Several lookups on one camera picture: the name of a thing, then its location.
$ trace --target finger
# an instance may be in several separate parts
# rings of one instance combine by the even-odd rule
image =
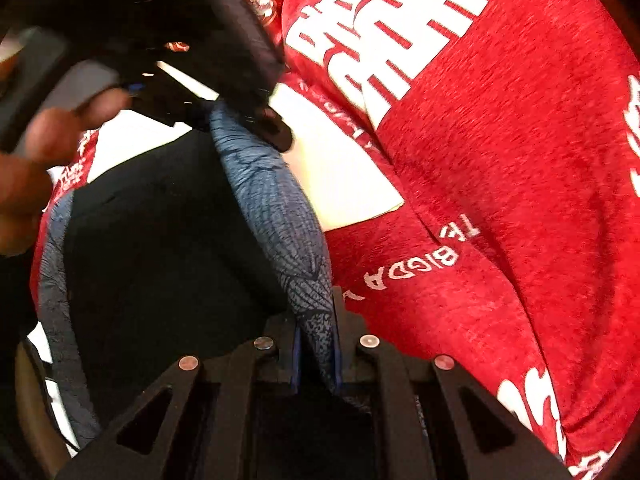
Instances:
[[[42,167],[0,153],[0,214],[34,214],[47,205],[53,184]]]
[[[81,110],[76,110],[85,130],[100,128],[123,108],[130,106],[129,94],[121,88],[111,88],[94,97]]]
[[[0,215],[0,254],[16,256],[31,247],[38,237],[40,215]]]
[[[45,168],[66,166],[76,154],[83,130],[82,121],[73,112],[44,110],[27,127],[24,154]]]

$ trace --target red fabric with white text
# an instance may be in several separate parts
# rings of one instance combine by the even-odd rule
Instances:
[[[639,65],[612,19],[597,0],[285,0],[283,30],[406,200],[328,233],[348,308],[452,354],[556,452],[559,415],[590,478],[640,405]]]

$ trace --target blue gray fabric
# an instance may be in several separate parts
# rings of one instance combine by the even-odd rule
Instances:
[[[84,447],[102,430],[89,398],[66,296],[63,242],[73,199],[73,192],[67,193],[53,206],[49,215],[40,264],[38,316],[49,340],[53,374],[66,414],[78,444]]]
[[[215,103],[210,128],[244,219],[333,389],[331,266],[318,218],[280,153],[240,126],[223,102]]]

